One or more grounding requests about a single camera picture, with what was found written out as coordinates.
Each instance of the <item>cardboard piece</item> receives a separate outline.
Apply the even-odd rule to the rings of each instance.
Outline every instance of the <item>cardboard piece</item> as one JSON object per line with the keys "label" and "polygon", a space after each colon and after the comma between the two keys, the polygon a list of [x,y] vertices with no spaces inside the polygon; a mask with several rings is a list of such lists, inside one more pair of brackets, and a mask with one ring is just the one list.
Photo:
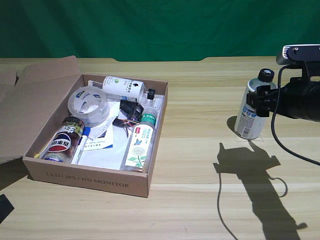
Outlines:
{"label": "cardboard piece", "polygon": [[0,163],[23,156],[36,181],[148,196],[168,99],[167,82],[123,76],[143,81],[164,95],[151,163],[147,173],[139,173],[33,158],[69,116],[69,96],[88,80],[102,83],[105,75],[81,74],[76,58],[70,56],[27,66],[17,83],[15,76],[13,70],[0,74]]}

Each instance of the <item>black camera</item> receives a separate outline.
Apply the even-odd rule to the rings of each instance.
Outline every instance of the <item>black camera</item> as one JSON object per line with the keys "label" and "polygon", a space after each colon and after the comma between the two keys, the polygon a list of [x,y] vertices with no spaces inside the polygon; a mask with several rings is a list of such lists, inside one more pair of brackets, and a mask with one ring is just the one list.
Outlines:
{"label": "black camera", "polygon": [[277,56],[282,67],[278,74],[278,88],[284,69],[301,69],[301,76],[291,77],[290,82],[279,89],[259,86],[248,93],[246,102],[259,117],[269,117],[270,112],[292,119],[320,122],[320,82],[311,77],[320,76],[320,44],[286,45]]}

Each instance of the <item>can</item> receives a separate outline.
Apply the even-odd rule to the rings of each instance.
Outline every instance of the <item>can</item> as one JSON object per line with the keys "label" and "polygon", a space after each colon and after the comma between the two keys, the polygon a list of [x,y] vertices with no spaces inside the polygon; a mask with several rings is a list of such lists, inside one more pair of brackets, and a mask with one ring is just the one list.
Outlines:
{"label": "can", "polygon": [[71,163],[76,152],[85,124],[77,117],[66,117],[55,134],[43,159]]}
{"label": "can", "polygon": [[274,75],[271,69],[263,68],[257,78],[248,81],[234,125],[234,131],[239,137],[247,140],[259,137],[267,118],[257,116],[256,110],[247,104],[247,94],[256,91],[259,86],[276,89],[277,86],[272,82]]}

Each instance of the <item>spray bottle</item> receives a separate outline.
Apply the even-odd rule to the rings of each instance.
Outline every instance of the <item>spray bottle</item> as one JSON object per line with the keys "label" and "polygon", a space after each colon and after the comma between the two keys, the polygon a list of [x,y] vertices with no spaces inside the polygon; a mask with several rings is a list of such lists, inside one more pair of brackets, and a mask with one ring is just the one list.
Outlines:
{"label": "spray bottle", "polygon": [[154,108],[154,99],[153,92],[143,101],[141,121],[132,130],[120,170],[144,173],[148,170],[158,116],[158,111]]}
{"label": "spray bottle", "polygon": [[270,85],[271,89],[277,86],[272,82],[275,72],[268,68],[260,70],[257,78],[248,81],[242,98],[240,111],[235,121],[234,131],[243,139],[256,139],[261,133],[266,117],[259,117],[256,111],[247,104],[247,94],[256,91],[257,87]]}

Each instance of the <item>blue marker cap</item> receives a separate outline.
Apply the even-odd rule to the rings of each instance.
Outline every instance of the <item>blue marker cap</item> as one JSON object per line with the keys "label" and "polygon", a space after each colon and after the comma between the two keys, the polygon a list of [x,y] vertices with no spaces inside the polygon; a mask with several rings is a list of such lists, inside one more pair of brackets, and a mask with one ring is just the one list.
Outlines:
{"label": "blue marker cap", "polygon": [[91,127],[85,126],[84,129],[83,129],[83,134],[82,135],[89,136],[90,131],[91,131]]}

